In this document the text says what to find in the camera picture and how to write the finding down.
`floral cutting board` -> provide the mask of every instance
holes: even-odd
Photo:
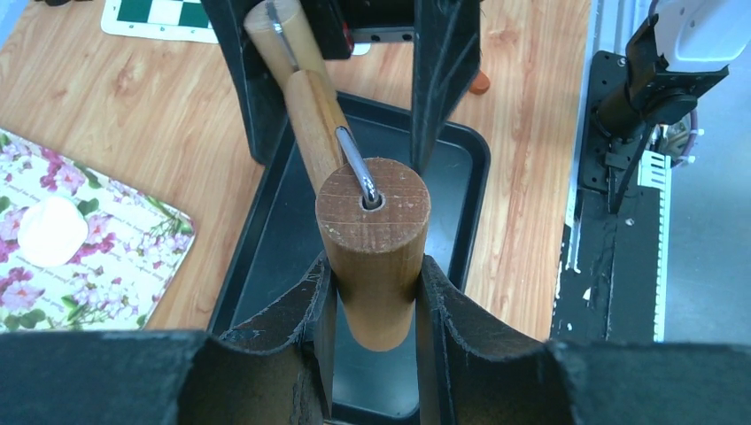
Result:
[[[17,235],[50,194],[78,205],[89,236],[67,264],[40,268]],[[0,128],[0,332],[138,329],[194,238],[184,213]]]

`checkerboard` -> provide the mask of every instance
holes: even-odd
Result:
[[[157,40],[217,42],[201,0],[106,0],[102,30]]]

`rolling pin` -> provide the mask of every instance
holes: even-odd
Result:
[[[245,16],[244,27],[282,90],[293,73],[307,69],[318,73],[324,87],[336,97],[321,49],[298,0],[256,4]]]
[[[362,159],[298,1],[269,1],[251,10],[245,29],[283,88],[352,336],[388,351],[412,323],[430,195],[398,161]]]

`wooden table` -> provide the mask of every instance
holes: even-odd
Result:
[[[263,168],[251,159],[219,46],[106,35],[102,2],[31,3],[0,52],[0,127],[164,199],[197,241],[149,322],[204,328]],[[549,335],[589,16],[587,0],[484,2],[492,81],[452,120],[490,144],[467,293]],[[337,87],[409,106],[412,46],[331,63]]]

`baking tray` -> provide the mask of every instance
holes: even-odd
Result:
[[[409,162],[409,111],[342,93],[339,103],[363,157]],[[483,137],[450,123],[422,175],[432,204],[425,251],[460,290],[467,279],[489,165]],[[323,250],[314,201],[288,124],[261,179],[209,331],[219,335],[246,321],[300,280]],[[355,343],[339,303],[334,423],[417,423],[414,321],[399,347],[370,352]]]

